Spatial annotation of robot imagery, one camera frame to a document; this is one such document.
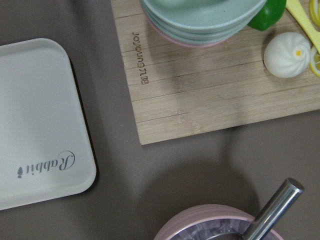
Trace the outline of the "steel ice scoop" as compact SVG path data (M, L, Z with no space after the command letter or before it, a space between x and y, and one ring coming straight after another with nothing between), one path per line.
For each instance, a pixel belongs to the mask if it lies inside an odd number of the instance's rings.
M242 239L264 239L304 190L302 183L291 177L286 178L243 233Z

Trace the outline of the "mint green bowl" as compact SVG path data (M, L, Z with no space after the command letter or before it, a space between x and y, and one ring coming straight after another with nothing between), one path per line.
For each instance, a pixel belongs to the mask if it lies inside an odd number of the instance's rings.
M185 45L214 45L243 29L264 0L142 0L153 27Z

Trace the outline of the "white steamed bun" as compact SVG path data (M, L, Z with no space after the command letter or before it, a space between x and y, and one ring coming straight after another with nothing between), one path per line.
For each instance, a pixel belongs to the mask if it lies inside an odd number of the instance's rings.
M301 74L311 60L309 41L300 33L284 32L266 46L263 62L266 69L278 78L293 78Z

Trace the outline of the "white rectangular tray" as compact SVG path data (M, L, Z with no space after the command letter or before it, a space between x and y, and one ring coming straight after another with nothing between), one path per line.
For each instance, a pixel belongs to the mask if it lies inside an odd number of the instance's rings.
M70 59L37 38L0 48L0 208L86 191L96 164Z

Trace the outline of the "green lime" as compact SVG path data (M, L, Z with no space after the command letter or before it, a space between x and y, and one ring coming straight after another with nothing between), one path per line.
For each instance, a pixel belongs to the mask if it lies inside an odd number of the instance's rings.
M276 24L286 9L286 0L267 0L262 9L247 24L250 28L265 31Z

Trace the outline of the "pink bowl under stack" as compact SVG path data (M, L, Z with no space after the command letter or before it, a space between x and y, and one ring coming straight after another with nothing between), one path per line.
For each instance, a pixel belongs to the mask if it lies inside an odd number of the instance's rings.
M189 43L184 43L184 42L175 40L175 39L169 37L168 35L166 35L164 32L162 32L160 29L158 29L151 21L148 20L147 22L149 23L150 26L152 26L152 28L159 35L161 35L166 40L168 40L171 43L174 43L176 45L187 47L187 48L207 48L207 47L212 47L212 46L218 45L218 44L223 43L224 41L227 40L227 39L224 39L224 40L221 40L221 41L218 41L218 42L213 42L213 43L208 43L208 44L189 44Z

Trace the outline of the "bamboo cutting board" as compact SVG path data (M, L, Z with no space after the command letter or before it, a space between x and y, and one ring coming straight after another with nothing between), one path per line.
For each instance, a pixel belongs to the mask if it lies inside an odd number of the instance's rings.
M111 8L142 145L320 108L320 79L309 69L281 79L263 64L275 35L303 32L289 12L266 31L245 27L220 44L189 48L156 32L137 0Z

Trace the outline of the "pink ice bowl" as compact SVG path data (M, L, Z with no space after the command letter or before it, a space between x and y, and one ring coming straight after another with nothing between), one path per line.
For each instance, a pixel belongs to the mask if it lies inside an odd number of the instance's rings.
M255 218L221 204L190 207L172 217L157 233L156 240L241 240Z

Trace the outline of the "yellow plastic knife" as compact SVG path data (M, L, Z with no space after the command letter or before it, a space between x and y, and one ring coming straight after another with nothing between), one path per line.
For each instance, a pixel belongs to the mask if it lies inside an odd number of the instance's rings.
M320 52L320 32L317 31L312 24L312 21L307 16L303 6L299 0L287 0L286 9L294 17L297 23L304 30L305 34L309 37L313 43L317 52Z

